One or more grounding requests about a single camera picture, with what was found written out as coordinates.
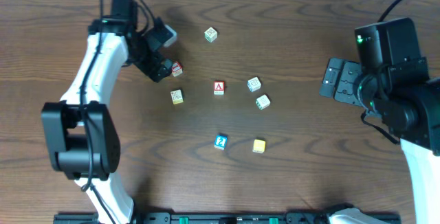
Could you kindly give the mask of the red letter I block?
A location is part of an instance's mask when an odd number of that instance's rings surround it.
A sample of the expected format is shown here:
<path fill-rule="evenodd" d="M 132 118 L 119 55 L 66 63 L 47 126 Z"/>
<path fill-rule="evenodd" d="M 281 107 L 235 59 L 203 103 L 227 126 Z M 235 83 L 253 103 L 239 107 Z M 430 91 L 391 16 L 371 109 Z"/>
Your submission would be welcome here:
<path fill-rule="evenodd" d="M 179 62 L 174 62 L 171 69 L 174 77 L 178 77 L 179 75 L 183 74 L 183 69 Z"/>

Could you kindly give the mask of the red letter A block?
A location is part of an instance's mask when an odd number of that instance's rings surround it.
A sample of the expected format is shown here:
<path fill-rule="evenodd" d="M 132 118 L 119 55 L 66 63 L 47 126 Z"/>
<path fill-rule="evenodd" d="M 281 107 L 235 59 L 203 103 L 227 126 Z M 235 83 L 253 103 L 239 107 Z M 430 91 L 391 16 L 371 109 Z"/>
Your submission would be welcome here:
<path fill-rule="evenodd" d="M 225 93 L 225 82 L 224 81 L 214 81 L 214 94 L 223 95 Z"/>

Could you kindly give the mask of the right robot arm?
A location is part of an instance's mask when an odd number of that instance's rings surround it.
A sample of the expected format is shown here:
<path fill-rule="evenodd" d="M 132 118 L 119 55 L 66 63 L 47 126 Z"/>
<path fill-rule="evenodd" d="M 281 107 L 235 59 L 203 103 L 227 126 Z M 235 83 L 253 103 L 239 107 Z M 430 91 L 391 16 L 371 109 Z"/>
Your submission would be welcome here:
<path fill-rule="evenodd" d="M 319 94 L 379 118 L 403 150 L 417 223 L 439 222 L 439 79 L 432 79 L 409 18 L 355 29 L 359 62 L 330 58 Z"/>

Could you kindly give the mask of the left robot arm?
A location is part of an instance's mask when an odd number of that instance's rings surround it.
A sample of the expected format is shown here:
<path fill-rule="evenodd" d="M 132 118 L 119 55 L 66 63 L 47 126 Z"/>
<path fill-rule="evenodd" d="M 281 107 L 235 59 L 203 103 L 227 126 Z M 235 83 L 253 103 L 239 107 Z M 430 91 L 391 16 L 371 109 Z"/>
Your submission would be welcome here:
<path fill-rule="evenodd" d="M 160 54 L 176 32 L 160 18 L 152 29 L 138 30 L 135 0 L 112 0 L 111 12 L 88 27 L 87 51 L 69 89 L 41 111 L 49 160 L 87 194 L 92 214 L 64 213 L 55 223 L 143 223 L 117 172 L 120 140 L 109 112 L 116 79 L 124 66 L 135 65 L 153 82 L 172 74 L 172 60 Z"/>

